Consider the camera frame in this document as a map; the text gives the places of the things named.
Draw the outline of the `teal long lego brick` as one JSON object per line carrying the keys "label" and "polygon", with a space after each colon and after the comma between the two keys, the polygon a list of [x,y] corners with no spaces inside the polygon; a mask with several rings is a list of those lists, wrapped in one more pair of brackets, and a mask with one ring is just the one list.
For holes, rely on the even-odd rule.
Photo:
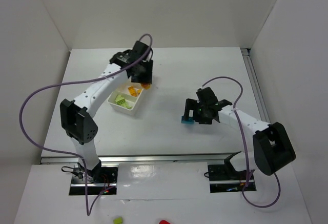
{"label": "teal long lego brick", "polygon": [[182,124],[193,124],[194,123],[194,119],[193,117],[181,117],[181,123]]}

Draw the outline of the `orange oval printed lego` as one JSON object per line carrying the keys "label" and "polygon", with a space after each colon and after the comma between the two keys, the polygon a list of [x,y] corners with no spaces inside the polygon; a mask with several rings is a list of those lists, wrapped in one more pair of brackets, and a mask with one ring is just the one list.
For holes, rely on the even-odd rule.
{"label": "orange oval printed lego", "polygon": [[150,89],[150,87],[151,87],[151,84],[149,84],[149,83],[141,83],[140,85],[146,90]]}

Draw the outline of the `yellow long lego brick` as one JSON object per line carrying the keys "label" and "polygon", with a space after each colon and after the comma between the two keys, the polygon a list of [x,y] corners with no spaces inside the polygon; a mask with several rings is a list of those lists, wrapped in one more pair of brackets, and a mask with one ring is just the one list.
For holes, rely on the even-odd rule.
{"label": "yellow long lego brick", "polygon": [[138,93],[137,93],[136,89],[133,86],[128,87],[128,91],[129,91],[131,96],[134,96],[134,97],[138,96]]}

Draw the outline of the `light green lego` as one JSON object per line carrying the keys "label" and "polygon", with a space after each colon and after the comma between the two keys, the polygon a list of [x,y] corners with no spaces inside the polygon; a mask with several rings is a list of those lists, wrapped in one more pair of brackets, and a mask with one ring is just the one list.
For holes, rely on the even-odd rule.
{"label": "light green lego", "polygon": [[124,103],[121,103],[120,106],[127,108],[127,109],[131,109],[131,107],[129,106],[129,104],[126,101]]}
{"label": "light green lego", "polygon": [[124,104],[126,102],[126,100],[125,100],[125,98],[123,97],[123,96],[121,96],[121,95],[117,95],[116,96],[116,98],[115,98],[115,103],[117,104],[117,105],[122,105],[122,104]]}

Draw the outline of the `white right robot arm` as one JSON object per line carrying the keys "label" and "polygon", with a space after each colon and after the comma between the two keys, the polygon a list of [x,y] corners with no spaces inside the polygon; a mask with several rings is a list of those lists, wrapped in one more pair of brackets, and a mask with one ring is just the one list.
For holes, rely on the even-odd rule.
{"label": "white right robot arm", "polygon": [[211,88],[200,88],[197,99],[188,98],[182,123],[210,125],[213,121],[239,130],[243,151],[228,156],[225,163],[236,172],[259,170],[271,176],[296,159],[296,153],[285,127],[258,120],[223,99],[218,100]]}

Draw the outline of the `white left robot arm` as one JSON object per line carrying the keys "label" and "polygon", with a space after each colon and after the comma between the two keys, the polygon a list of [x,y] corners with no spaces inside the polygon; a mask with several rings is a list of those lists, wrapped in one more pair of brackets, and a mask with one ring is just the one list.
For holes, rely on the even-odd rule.
{"label": "white left robot arm", "polygon": [[59,105],[61,126],[81,156],[78,167],[90,181],[97,181],[101,172],[101,161],[94,143],[98,126],[93,118],[109,95],[127,80],[152,83],[152,54],[150,46],[136,41],[132,49],[112,56],[99,81],[93,82],[72,101],[64,99]]}

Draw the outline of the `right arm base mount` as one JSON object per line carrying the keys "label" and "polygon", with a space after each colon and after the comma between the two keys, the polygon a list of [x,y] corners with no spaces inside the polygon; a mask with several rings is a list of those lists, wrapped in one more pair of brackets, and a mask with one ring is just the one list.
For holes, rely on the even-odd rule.
{"label": "right arm base mount", "polygon": [[211,193],[241,192],[246,183],[246,171],[236,171],[230,160],[239,152],[226,157],[219,164],[209,164],[203,175],[209,180]]}

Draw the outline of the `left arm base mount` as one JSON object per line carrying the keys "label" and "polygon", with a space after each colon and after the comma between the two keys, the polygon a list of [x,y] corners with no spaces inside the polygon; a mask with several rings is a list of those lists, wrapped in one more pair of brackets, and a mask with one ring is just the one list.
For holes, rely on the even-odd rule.
{"label": "left arm base mount", "polygon": [[[85,194],[85,174],[78,166],[68,167],[63,166],[61,171],[71,175],[70,183],[70,196],[82,196]],[[88,183],[88,194],[98,195],[103,191],[103,195],[116,195],[117,194],[117,178],[118,178],[118,167],[109,166],[101,167],[99,175],[94,179],[89,176],[87,179]]]}

